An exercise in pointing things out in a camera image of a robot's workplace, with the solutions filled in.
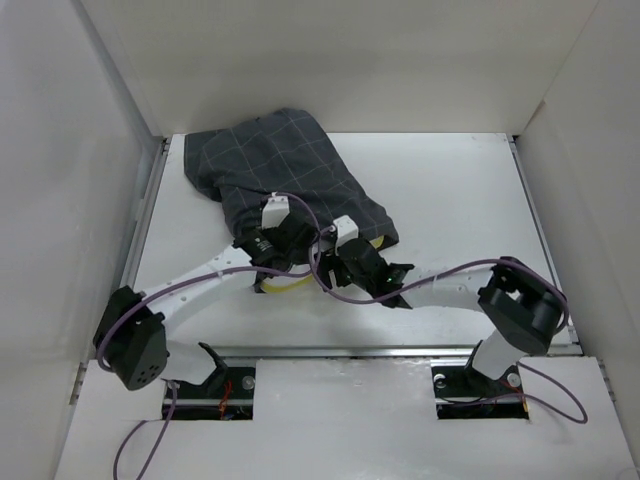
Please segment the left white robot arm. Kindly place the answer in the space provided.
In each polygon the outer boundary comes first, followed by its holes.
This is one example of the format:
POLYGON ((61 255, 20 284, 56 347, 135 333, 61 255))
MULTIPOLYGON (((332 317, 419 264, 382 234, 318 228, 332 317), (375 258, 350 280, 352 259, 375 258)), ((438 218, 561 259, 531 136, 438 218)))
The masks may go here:
POLYGON ((93 342, 102 367, 129 391, 156 379, 191 385, 205 397, 217 394, 228 367, 207 343, 173 340, 178 327, 234 293, 273 277, 297 279, 320 229, 299 214, 279 225, 246 231, 220 253, 181 277, 136 292, 125 285, 107 303, 93 342))

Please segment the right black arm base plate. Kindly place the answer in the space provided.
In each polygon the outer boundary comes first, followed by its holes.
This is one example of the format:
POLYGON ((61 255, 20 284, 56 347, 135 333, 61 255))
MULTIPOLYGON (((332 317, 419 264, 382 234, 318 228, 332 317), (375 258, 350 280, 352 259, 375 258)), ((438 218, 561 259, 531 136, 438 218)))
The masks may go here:
POLYGON ((439 420, 529 419, 516 366, 498 380, 462 365, 436 365, 431 371, 439 420))

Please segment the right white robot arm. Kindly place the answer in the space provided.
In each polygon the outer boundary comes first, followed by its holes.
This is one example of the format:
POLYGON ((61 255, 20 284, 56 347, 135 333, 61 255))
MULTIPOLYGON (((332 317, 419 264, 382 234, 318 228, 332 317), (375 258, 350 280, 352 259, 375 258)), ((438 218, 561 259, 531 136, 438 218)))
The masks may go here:
POLYGON ((569 317, 566 296, 514 257, 475 260, 437 272, 389 263, 368 241, 355 238, 335 245, 329 268, 337 286, 355 285, 371 296, 344 297, 345 303, 483 313, 494 331, 476 345, 463 370, 466 387, 477 394, 495 387, 523 357, 546 355, 569 317))

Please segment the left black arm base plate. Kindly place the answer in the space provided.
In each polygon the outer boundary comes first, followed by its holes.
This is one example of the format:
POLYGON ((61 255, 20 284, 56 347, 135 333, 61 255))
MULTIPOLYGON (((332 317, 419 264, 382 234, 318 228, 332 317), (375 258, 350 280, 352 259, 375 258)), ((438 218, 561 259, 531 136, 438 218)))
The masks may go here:
POLYGON ((254 414, 256 368, 231 366, 223 383, 212 393, 201 386, 179 382, 173 420, 249 421, 254 414))

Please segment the white pillow with yellow piping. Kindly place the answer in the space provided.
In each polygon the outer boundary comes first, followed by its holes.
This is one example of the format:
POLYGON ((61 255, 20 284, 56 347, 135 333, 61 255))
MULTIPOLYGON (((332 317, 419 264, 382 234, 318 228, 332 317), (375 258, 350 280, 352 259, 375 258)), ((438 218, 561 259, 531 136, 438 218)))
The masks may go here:
MULTIPOLYGON (((370 240, 369 243, 377 251, 382 251, 396 245, 398 241, 382 235, 370 240)), ((333 248, 327 249, 322 253, 317 267, 317 273, 324 285, 330 289, 334 287, 346 287, 351 284, 350 274, 347 272, 345 267, 341 266, 341 262, 333 248)), ((284 293, 308 284, 313 280, 314 277, 311 273, 308 273, 301 278, 266 278, 260 284, 255 286, 255 290, 257 293, 284 293)))

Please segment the dark grey checked pillowcase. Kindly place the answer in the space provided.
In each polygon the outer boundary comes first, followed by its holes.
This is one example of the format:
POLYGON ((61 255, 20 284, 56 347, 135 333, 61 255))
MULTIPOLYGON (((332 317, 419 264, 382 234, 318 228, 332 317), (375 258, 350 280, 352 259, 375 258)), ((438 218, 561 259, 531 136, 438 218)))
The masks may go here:
POLYGON ((234 237, 260 225, 267 195, 285 192, 302 199, 321 227, 347 215, 366 239, 380 240, 385 248, 399 241, 385 208, 367 195, 305 110, 283 108, 187 135, 184 174, 196 191, 220 203, 234 237))

